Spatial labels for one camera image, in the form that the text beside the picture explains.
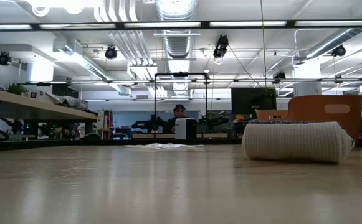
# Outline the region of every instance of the black monitor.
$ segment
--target black monitor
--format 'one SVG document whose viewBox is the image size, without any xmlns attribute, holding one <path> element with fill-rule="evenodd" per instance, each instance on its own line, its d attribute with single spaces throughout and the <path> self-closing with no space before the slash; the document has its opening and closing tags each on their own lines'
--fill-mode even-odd
<svg viewBox="0 0 362 224">
<path fill-rule="evenodd" d="M 252 115 L 255 109 L 276 110 L 276 92 L 272 88 L 233 88 L 232 114 Z"/>
</svg>

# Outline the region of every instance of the person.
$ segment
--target person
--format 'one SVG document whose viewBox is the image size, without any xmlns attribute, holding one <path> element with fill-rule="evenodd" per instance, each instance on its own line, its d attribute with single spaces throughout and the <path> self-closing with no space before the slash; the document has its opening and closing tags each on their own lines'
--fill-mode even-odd
<svg viewBox="0 0 362 224">
<path fill-rule="evenodd" d="M 171 118 L 167 121 L 166 126 L 164 127 L 164 133 L 174 133 L 175 132 L 175 121 L 178 118 L 185 118 L 186 108 L 183 105 L 175 105 L 174 108 L 174 118 Z"/>
</svg>

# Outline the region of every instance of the ceiling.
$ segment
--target ceiling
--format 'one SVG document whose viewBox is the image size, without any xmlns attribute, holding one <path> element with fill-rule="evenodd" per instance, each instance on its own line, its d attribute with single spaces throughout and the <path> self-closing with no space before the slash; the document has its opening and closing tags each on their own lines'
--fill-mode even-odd
<svg viewBox="0 0 362 224">
<path fill-rule="evenodd" d="M 31 13 L 31 7 L 26 2 L 0 1 L 0 22 L 96 22 L 93 9 L 84 9 L 80 14 L 72 15 L 64 9 L 51 9 L 45 17 L 36 17 Z M 262 0 L 264 19 L 362 19 L 362 0 Z M 141 21 L 157 20 L 154 4 L 143 4 L 137 1 L 136 14 Z M 259 0 L 198 0 L 196 13 L 197 20 L 261 20 L 261 5 Z M 305 50 L 336 32 L 333 30 L 295 30 L 276 29 L 270 30 L 196 30 L 200 36 L 193 37 L 192 45 L 194 58 L 191 62 L 190 72 L 210 70 L 211 78 L 247 78 L 245 69 L 253 78 L 261 77 L 265 72 L 271 76 L 275 70 L 270 70 L 283 56 L 293 55 L 295 49 Z M 159 65 L 160 71 L 165 71 L 166 63 L 161 59 L 164 56 L 163 40 L 154 37 L 160 30 L 144 30 L 146 44 L 150 54 Z M 211 50 L 219 34 L 227 34 L 230 47 L 224 57 L 222 65 L 213 63 Z M 84 46 L 84 54 L 101 66 L 111 77 L 124 80 L 129 79 L 126 74 L 127 61 L 120 54 L 116 60 L 106 60 L 104 52 L 107 45 L 113 44 L 106 32 L 10 32 L 0 33 L 2 44 L 27 44 L 42 52 L 45 58 L 54 61 L 55 77 L 72 77 L 73 80 L 89 80 L 91 75 L 81 66 L 73 62 L 65 62 L 52 51 L 53 40 L 58 35 L 65 35 L 77 39 Z M 347 68 L 362 67 L 362 34 L 344 43 L 347 53 L 343 58 L 321 57 L 321 73 L 323 77 L 334 77 L 334 74 Z M 286 63 L 282 66 L 288 77 L 292 77 L 292 65 Z M 352 77 L 362 77 L 362 70 L 352 74 Z M 230 83 L 216 83 L 215 88 L 227 88 Z M 235 83 L 234 87 L 246 86 L 246 83 Z M 334 86 L 334 83 L 322 83 L 323 86 Z M 362 83 L 352 83 L 349 87 L 356 87 Z M 202 88 L 200 84 L 190 84 L 191 88 Z M 84 91 L 113 90 L 109 86 L 84 85 Z"/>
</svg>

